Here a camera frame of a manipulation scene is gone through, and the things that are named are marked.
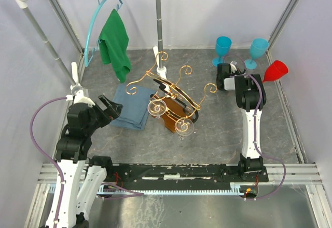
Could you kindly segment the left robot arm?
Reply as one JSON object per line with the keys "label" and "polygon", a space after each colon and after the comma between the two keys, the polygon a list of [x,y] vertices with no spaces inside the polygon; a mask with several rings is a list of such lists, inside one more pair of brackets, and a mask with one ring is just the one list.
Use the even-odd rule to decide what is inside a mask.
{"label": "left robot arm", "polygon": [[103,95],[99,100],[105,109],[88,101],[73,103],[68,108],[67,124],[56,145],[54,165],[58,171],[56,190],[45,227],[88,227],[89,213],[103,181],[114,177],[109,156],[93,156],[89,160],[86,177],[81,174],[92,146],[93,133],[117,119],[123,105]]}

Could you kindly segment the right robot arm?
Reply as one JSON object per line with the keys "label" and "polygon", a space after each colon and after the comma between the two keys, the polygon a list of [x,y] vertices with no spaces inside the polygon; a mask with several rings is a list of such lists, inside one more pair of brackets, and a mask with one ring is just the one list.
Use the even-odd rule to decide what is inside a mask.
{"label": "right robot arm", "polygon": [[266,104],[266,93],[259,74],[241,74],[231,64],[217,65],[217,89],[234,91],[237,107],[243,119],[243,146],[240,160],[230,172],[245,182],[264,169],[260,148],[260,119]]}

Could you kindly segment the blue wine glass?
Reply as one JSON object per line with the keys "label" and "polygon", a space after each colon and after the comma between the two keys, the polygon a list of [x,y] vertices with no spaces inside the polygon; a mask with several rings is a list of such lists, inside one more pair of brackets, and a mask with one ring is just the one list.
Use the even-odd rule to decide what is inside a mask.
{"label": "blue wine glass", "polygon": [[215,51],[218,57],[212,60],[212,64],[217,67],[224,62],[224,56],[229,53],[232,45],[232,40],[228,36],[220,36],[216,40]]}
{"label": "blue wine glass", "polygon": [[262,57],[269,48],[269,42],[264,38],[256,38],[252,41],[250,47],[250,58],[244,61],[248,70],[253,70],[257,67],[256,60]]}

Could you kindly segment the red wine glass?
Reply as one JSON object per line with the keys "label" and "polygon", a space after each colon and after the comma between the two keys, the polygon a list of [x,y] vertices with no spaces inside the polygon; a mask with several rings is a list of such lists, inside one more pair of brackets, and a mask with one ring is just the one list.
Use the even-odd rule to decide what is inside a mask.
{"label": "red wine glass", "polygon": [[285,76],[289,72],[287,65],[281,60],[275,60],[273,63],[266,69],[264,74],[264,82],[274,82]]}

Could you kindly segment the blue wine glass back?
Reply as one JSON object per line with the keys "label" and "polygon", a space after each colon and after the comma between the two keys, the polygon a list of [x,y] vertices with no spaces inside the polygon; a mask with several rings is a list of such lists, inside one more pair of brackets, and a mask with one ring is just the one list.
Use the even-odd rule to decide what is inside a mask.
{"label": "blue wine glass back", "polygon": [[253,70],[257,67],[256,60],[262,57],[269,48],[269,42],[264,38],[256,38],[252,41],[250,47],[250,58],[244,61],[248,70]]}

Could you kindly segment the clear wine glass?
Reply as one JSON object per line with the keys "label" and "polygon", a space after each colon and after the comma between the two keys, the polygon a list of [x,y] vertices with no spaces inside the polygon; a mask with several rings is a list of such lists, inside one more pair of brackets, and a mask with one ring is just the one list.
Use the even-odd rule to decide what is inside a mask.
{"label": "clear wine glass", "polygon": [[85,96],[85,89],[79,84],[71,86],[71,94],[73,101],[77,102]]}
{"label": "clear wine glass", "polygon": [[150,115],[160,118],[167,110],[167,105],[162,100],[152,100],[148,104],[147,110]]}
{"label": "clear wine glass", "polygon": [[194,124],[188,118],[180,118],[175,122],[175,132],[179,135],[180,140],[184,140],[185,137],[191,135],[194,131]]}

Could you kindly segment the clear wine glass front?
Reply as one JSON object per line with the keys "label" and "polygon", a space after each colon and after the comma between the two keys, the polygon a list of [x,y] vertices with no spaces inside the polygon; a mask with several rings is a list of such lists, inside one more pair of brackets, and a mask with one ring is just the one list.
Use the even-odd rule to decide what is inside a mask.
{"label": "clear wine glass front", "polygon": [[184,140],[185,137],[191,135],[194,131],[194,124],[188,118],[180,118],[175,122],[175,132],[179,135],[180,140]]}

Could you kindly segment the blue wine glass front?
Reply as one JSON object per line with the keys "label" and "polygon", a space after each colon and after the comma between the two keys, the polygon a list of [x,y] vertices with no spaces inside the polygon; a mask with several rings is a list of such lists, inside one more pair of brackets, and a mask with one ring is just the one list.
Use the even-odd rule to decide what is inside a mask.
{"label": "blue wine glass front", "polygon": [[217,67],[224,62],[224,56],[229,53],[232,45],[232,40],[228,36],[220,36],[216,40],[215,51],[218,57],[212,60],[212,64]]}

